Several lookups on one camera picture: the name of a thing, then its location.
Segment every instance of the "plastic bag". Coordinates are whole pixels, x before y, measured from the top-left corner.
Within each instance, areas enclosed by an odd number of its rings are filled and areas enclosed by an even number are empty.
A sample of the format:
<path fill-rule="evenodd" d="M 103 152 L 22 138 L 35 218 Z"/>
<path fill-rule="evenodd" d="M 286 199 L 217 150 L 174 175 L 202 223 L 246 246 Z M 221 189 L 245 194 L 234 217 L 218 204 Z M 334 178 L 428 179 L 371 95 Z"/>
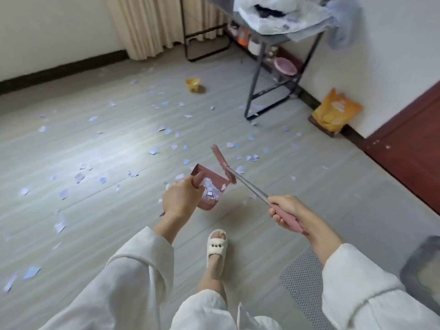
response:
<path fill-rule="evenodd" d="M 360 110 L 362 105 L 338 94 L 333 88 L 311 115 L 322 127 L 338 133 Z"/>

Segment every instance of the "foot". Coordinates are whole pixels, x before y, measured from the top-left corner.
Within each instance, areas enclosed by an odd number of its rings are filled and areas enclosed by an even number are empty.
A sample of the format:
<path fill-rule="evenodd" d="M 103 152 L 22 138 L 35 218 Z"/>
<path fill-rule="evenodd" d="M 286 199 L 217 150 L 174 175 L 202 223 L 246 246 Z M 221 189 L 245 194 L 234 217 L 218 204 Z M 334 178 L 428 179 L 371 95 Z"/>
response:
<path fill-rule="evenodd" d="M 221 238 L 222 240 L 226 240 L 226 234 L 223 233 L 222 231 L 214 231 L 210 237 L 211 238 Z M 215 275 L 215 277 L 220 277 L 221 272 L 223 271 L 222 269 L 222 265 L 223 265 L 223 260 L 222 260 L 222 255 L 219 254 L 212 254 L 209 255 L 209 259 L 208 259 L 208 267 L 212 268 L 213 274 Z"/>

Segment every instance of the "white sleeve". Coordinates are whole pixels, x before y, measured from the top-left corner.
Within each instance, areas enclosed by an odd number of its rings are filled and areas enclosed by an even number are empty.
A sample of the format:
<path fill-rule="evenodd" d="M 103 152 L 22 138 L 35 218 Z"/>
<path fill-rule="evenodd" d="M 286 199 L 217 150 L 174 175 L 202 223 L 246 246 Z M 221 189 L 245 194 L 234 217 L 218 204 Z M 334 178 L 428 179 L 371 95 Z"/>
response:
<path fill-rule="evenodd" d="M 41 330 L 158 330 L 159 304 L 170 294 L 173 272 L 173 247 L 146 227 Z"/>
<path fill-rule="evenodd" d="M 436 313 L 351 244 L 341 245 L 330 256 L 322 282 L 322 311 L 338 330 L 440 328 Z"/>

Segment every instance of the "yellow cup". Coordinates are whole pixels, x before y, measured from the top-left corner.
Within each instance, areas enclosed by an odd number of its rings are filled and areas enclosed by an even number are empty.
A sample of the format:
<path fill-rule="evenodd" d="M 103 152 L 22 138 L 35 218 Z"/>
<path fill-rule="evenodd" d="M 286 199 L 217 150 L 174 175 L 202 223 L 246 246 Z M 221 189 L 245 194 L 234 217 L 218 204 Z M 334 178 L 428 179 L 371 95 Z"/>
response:
<path fill-rule="evenodd" d="M 195 77 L 193 79 L 186 79 L 185 83 L 188 86 L 188 90 L 190 92 L 197 92 L 198 91 L 198 87 L 200 86 L 200 79 Z"/>

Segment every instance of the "hand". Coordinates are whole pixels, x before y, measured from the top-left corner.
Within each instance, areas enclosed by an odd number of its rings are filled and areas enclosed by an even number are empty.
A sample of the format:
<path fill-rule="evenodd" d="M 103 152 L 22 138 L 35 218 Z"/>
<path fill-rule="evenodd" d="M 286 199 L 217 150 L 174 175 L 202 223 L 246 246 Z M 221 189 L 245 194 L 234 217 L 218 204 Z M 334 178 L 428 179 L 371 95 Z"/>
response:
<path fill-rule="evenodd" d="M 172 185 L 162 197 L 162 206 L 167 217 L 177 218 L 182 227 L 189 220 L 199 203 L 205 187 L 195 189 L 191 181 L 194 176 L 187 176 L 182 182 Z"/>
<path fill-rule="evenodd" d="M 278 204 L 281 209 L 297 217 L 303 225 L 303 221 L 305 221 L 307 213 L 311 212 L 311 210 L 295 196 L 272 196 L 269 197 L 269 202 L 272 204 Z M 269 209 L 269 215 L 278 225 L 291 231 L 289 225 L 285 223 L 278 214 L 275 213 L 274 209 Z"/>

